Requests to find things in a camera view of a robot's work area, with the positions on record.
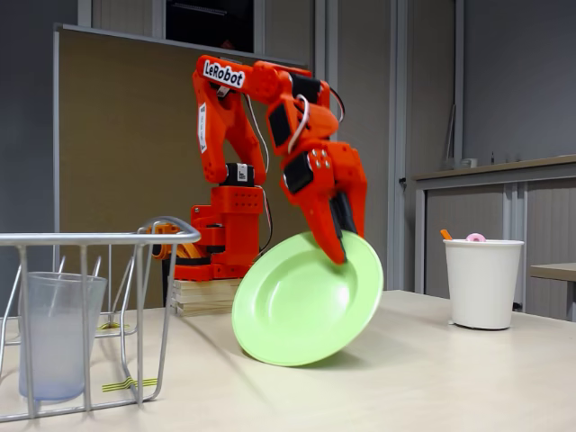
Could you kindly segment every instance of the table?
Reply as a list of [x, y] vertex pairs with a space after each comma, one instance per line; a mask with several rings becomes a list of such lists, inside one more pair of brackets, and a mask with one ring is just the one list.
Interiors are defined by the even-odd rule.
[[[148, 330], [159, 317], [160, 310], [146, 311], [147, 348]], [[487, 332], [448, 325], [449, 318], [449, 301], [385, 292], [368, 327], [347, 348], [318, 364], [285, 368], [245, 356], [230, 315], [173, 317], [166, 382], [158, 400], [142, 409], [104, 409], [0, 429], [574, 429], [576, 324], [515, 313], [512, 328]], [[94, 346], [93, 361], [105, 340], [110, 339]]]
[[541, 279], [554, 279], [556, 281], [566, 281], [566, 319], [576, 321], [576, 308], [574, 307], [576, 292], [576, 263], [566, 264], [546, 264], [531, 265], [530, 276]]

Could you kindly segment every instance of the dish rack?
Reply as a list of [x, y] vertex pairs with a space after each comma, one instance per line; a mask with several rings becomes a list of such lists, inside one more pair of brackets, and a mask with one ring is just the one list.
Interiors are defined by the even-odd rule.
[[[177, 234], [155, 234], [156, 226], [162, 223], [170, 223], [176, 225], [180, 230]], [[176, 250], [177, 245], [184, 243], [194, 243], [200, 239], [200, 233], [188, 223], [174, 218], [171, 216], [161, 216], [144, 223], [141, 228], [133, 233], [53, 233], [53, 234], [0, 234], [0, 247], [13, 246], [18, 249], [20, 255], [20, 267], [18, 268], [13, 289], [10, 293], [10, 298], [2, 320], [2, 327], [0, 328], [0, 380], [2, 379], [2, 365], [4, 361], [5, 347], [12, 345], [20, 345], [20, 340], [6, 341], [6, 323], [8, 320], [18, 320], [19, 326], [24, 335], [25, 353], [24, 363], [26, 367], [27, 379], [27, 394], [31, 397], [27, 398], [27, 412], [21, 414], [2, 415], [0, 413], [0, 422], [21, 420], [21, 419], [36, 419], [48, 416], [57, 416], [62, 414], [69, 414], [73, 412], [103, 410], [106, 408], [120, 407], [123, 405], [138, 404], [143, 402], [153, 401], [160, 393], [162, 388], [162, 378], [164, 372], [164, 362], [166, 358], [167, 347], [167, 333], [169, 322], [170, 300], [172, 298], [172, 290], [174, 285], [174, 266], [176, 263], [176, 254], [171, 254], [170, 258], [170, 271], [168, 277], [168, 292], [166, 296], [166, 307], [164, 309], [164, 325], [162, 328], [162, 338], [160, 342], [160, 353], [157, 371], [157, 386], [152, 394], [147, 397], [143, 395], [143, 312], [144, 312], [144, 299], [148, 289], [149, 269], [152, 258], [152, 248], [154, 245], [171, 245], [173, 250]], [[28, 310], [28, 257], [27, 247], [31, 246], [50, 246], [54, 247], [54, 257], [56, 257], [56, 250], [59, 246], [78, 246], [80, 251], [80, 273], [82, 275], [82, 330], [83, 330], [83, 362], [84, 362], [84, 381], [85, 388], [83, 390], [84, 403], [80, 406], [55, 408], [55, 409], [41, 409], [40, 403], [34, 398], [34, 383], [32, 379], [32, 363], [33, 359], [30, 353], [32, 352], [31, 335], [30, 335], [30, 322], [29, 313], [18, 314], [15, 317], [8, 317], [9, 311], [14, 303], [14, 298], [20, 286], [20, 304], [24, 311]], [[88, 302], [87, 302], [87, 275], [88, 275], [88, 259], [87, 249], [89, 246], [94, 245], [108, 245], [109, 264], [112, 263], [112, 246], [114, 245], [133, 245], [133, 254], [126, 266], [124, 276], [121, 281], [119, 291], [116, 299], [112, 304], [111, 299], [111, 265], [109, 265], [108, 274], [108, 311], [102, 312], [108, 318], [108, 323], [113, 323], [113, 317], [116, 313], [117, 302], [120, 298], [122, 290], [124, 296], [120, 310], [120, 328], [117, 332], [96, 334], [96, 338], [120, 338], [121, 345], [121, 366], [125, 378], [131, 380], [133, 374], [128, 367], [126, 361], [126, 341], [125, 338], [129, 335], [136, 334], [137, 336], [137, 380], [136, 385], [130, 385], [130, 391], [133, 398], [125, 400], [116, 400], [110, 402], [92, 403], [90, 392], [90, 336], [88, 324]], [[144, 247], [148, 246], [147, 261], [144, 267]], [[100, 268], [101, 258], [96, 261], [94, 273], [97, 274]], [[64, 258], [59, 266], [59, 271], [62, 271], [64, 265]], [[136, 271], [136, 326], [126, 331], [124, 327], [124, 314], [128, 307], [128, 299], [130, 298], [131, 286], [133, 281], [134, 271]]]

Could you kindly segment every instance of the translucent cup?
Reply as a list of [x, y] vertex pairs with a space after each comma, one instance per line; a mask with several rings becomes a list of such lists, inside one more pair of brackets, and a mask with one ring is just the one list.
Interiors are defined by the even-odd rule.
[[[90, 353], [107, 281], [86, 278]], [[32, 384], [37, 401], [72, 399], [84, 389], [82, 275], [28, 273]], [[25, 341], [20, 348], [20, 394], [28, 396]]]

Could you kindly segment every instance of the countertop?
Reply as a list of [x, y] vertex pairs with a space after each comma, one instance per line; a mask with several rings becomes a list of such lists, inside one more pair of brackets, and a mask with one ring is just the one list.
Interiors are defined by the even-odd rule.
[[432, 178], [469, 176], [472, 174], [493, 173], [498, 171], [509, 171], [523, 168], [549, 167], [552, 165], [563, 165], [573, 163], [576, 163], [576, 155], [547, 157], [544, 159], [523, 160], [520, 162], [511, 162], [507, 164], [477, 166], [476, 168], [461, 168], [461, 169], [448, 169], [445, 171], [436, 171], [435, 173], [414, 175], [412, 177], [412, 180], [420, 181], [420, 180], [429, 180]]
[[[160, 317], [161, 310], [145, 312], [147, 366], [156, 355]], [[458, 328], [448, 324], [449, 318], [447, 300], [385, 292], [372, 321], [349, 346], [318, 364], [286, 368], [244, 355], [234, 338], [230, 315], [172, 317], [165, 383], [156, 401], [142, 409], [104, 409], [7, 423], [0, 429], [527, 432], [576, 428], [576, 324], [515, 313], [512, 328], [494, 332]], [[97, 384], [110, 382], [98, 368], [117, 353], [117, 345], [112, 339], [98, 339], [94, 345], [94, 401], [100, 392]], [[0, 385], [3, 413], [6, 392], [17, 382], [17, 352], [13, 346], [6, 351], [7, 376]], [[144, 378], [153, 373], [146, 370]]]
[[576, 282], [576, 263], [531, 265], [530, 276]]

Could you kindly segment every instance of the wire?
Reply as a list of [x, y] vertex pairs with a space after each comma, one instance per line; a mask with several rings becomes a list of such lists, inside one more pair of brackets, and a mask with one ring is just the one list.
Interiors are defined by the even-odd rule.
[[334, 90], [332, 87], [330, 88], [330, 92], [336, 97], [338, 105], [340, 105], [340, 120], [338, 120], [338, 123], [341, 123], [344, 120], [344, 114], [346, 113], [346, 110], [344, 109], [344, 103], [342, 102], [340, 95], [336, 93], [336, 90]]
[[308, 102], [308, 99], [306, 99], [301, 94], [298, 94], [296, 96], [296, 98], [300, 99], [301, 101], [304, 101], [304, 114], [302, 115], [302, 121], [300, 122], [300, 124], [298, 125], [298, 128], [296, 128], [296, 131], [294, 132], [294, 134], [290, 138], [290, 142], [288, 142], [288, 154], [290, 154], [292, 152], [292, 147], [294, 147], [294, 145], [296, 144], [296, 141], [298, 140], [298, 138], [302, 134], [302, 131], [304, 130], [304, 127], [306, 126], [306, 123], [308, 123], [308, 120], [310, 119], [310, 104]]
[[262, 253], [266, 250], [266, 248], [268, 248], [268, 245], [270, 244], [270, 241], [272, 240], [272, 233], [274, 231], [274, 226], [272, 223], [272, 213], [270, 212], [270, 203], [268, 202], [268, 198], [266, 197], [266, 191], [264, 190], [264, 188], [262, 186], [256, 186], [259, 187], [260, 189], [262, 189], [262, 193], [264, 194], [264, 205], [265, 205], [265, 209], [266, 209], [266, 218], [268, 220], [268, 240], [266, 241], [266, 244], [264, 245], [264, 247], [260, 248], [260, 252], [258, 253], [258, 255], [262, 255]]
[[266, 153], [265, 171], [266, 171], [266, 173], [268, 173], [268, 167], [270, 166], [270, 155], [268, 154], [268, 146], [266, 145], [266, 141], [264, 141], [264, 137], [262, 136], [262, 132], [260, 131], [260, 128], [258, 127], [258, 122], [256, 121], [256, 116], [254, 115], [254, 110], [252, 109], [252, 101], [250, 100], [250, 96], [248, 96], [247, 94], [244, 94], [244, 97], [246, 99], [246, 103], [248, 104], [248, 109], [250, 110], [250, 115], [252, 116], [252, 122], [254, 122], [254, 125], [256, 126], [256, 130], [258, 132], [258, 136], [260, 137], [260, 142], [262, 142], [262, 145], [264, 146], [264, 150]]

